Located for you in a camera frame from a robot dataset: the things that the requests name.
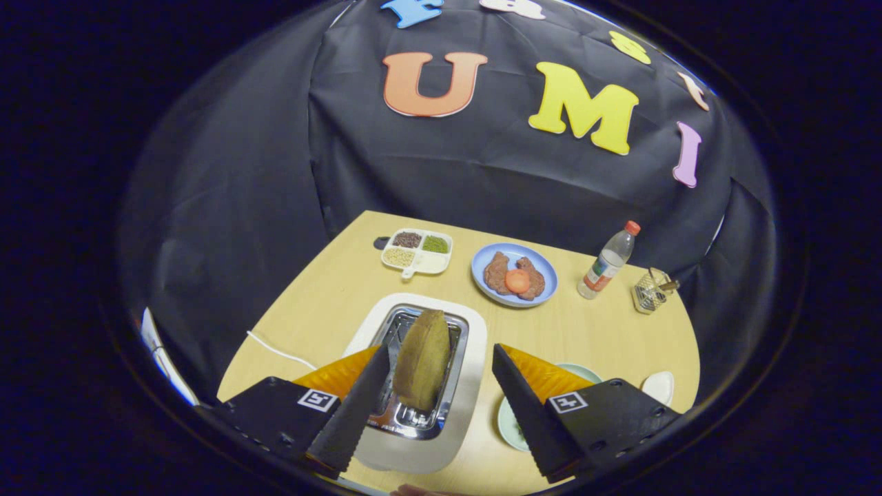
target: wire basket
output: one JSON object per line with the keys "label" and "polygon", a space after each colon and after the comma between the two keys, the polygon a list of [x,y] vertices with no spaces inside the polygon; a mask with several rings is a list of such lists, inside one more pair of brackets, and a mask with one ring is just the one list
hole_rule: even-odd
{"label": "wire basket", "polygon": [[671,282],[670,277],[657,268],[649,268],[646,274],[632,288],[631,296],[634,300],[634,308],[640,312],[649,314],[661,307],[676,289],[661,289],[662,284]]}

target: bottle label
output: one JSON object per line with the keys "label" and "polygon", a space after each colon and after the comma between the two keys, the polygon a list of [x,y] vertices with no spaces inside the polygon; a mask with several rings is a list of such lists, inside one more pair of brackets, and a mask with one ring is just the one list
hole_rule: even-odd
{"label": "bottle label", "polygon": [[588,288],[591,288],[594,291],[600,291],[603,288],[606,288],[609,280],[613,278],[614,275],[618,274],[619,267],[610,265],[606,263],[601,257],[597,257],[597,261],[594,262],[594,265],[591,266],[591,269],[588,270],[588,273],[585,274],[585,278],[583,281]]}

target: orange foam letter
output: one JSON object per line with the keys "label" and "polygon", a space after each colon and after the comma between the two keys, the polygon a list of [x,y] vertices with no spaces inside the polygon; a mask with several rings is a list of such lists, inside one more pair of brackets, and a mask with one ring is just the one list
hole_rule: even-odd
{"label": "orange foam letter", "polygon": [[445,60],[453,64],[450,89],[444,96],[428,98],[419,92],[422,66],[432,59],[423,52],[406,52],[383,59],[389,67],[386,73],[383,98],[390,109],[405,116],[443,117],[463,110],[475,94],[478,66],[487,63],[487,57],[467,52],[452,52]]}

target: blue foam letter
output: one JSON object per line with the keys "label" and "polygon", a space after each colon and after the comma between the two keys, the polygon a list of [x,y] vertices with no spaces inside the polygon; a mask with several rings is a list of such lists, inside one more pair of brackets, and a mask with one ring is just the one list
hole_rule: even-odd
{"label": "blue foam letter", "polygon": [[386,2],[380,8],[392,9],[401,20],[398,22],[398,28],[404,29],[411,27],[416,23],[423,22],[441,15],[439,9],[430,9],[427,5],[440,7],[444,5],[444,0],[392,0]]}

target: orange bottle cap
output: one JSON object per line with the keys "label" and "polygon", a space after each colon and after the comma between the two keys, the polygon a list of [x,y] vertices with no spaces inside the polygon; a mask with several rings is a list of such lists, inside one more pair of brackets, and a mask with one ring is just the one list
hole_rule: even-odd
{"label": "orange bottle cap", "polygon": [[637,234],[640,232],[640,226],[634,221],[628,221],[624,225],[624,230],[630,232],[631,236],[637,236]]}

